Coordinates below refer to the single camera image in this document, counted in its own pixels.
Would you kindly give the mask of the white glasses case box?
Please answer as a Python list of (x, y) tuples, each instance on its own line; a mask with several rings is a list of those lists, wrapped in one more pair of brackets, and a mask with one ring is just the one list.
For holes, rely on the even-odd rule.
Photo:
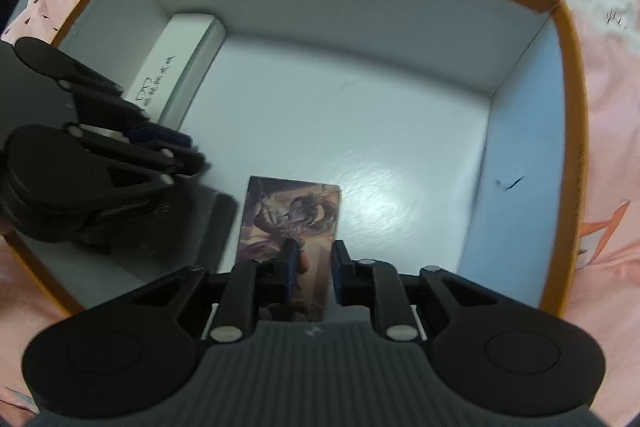
[(212, 14), (178, 13), (171, 17), (134, 77), (126, 100), (150, 121), (178, 130), (227, 31)]

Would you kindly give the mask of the illustrated picture card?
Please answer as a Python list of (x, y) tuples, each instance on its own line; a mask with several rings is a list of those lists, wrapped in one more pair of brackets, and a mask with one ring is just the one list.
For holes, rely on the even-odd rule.
[(312, 183), (265, 176), (248, 181), (242, 213), (238, 261), (266, 261), (277, 256), (288, 239), (300, 247), (292, 305), (268, 315), (289, 315), (297, 322), (318, 322), (326, 309), (330, 281), (331, 247), (340, 215), (341, 189), (334, 184)]

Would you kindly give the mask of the orange cardboard box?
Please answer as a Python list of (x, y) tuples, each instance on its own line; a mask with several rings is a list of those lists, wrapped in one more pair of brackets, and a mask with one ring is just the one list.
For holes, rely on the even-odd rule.
[[(79, 0), (42, 41), (126, 100), (178, 13), (212, 14), (227, 31), (175, 130), (203, 171), (69, 241), (31, 239), (1, 216), (64, 314), (185, 265), (229, 269), (252, 176), (337, 185), (335, 239), (358, 259), (439, 265), (562, 314), (587, 143), (562, 0)], [(1, 48), (1, 150), (19, 127), (79, 124), (72, 96), (17, 60), (17, 39)]]

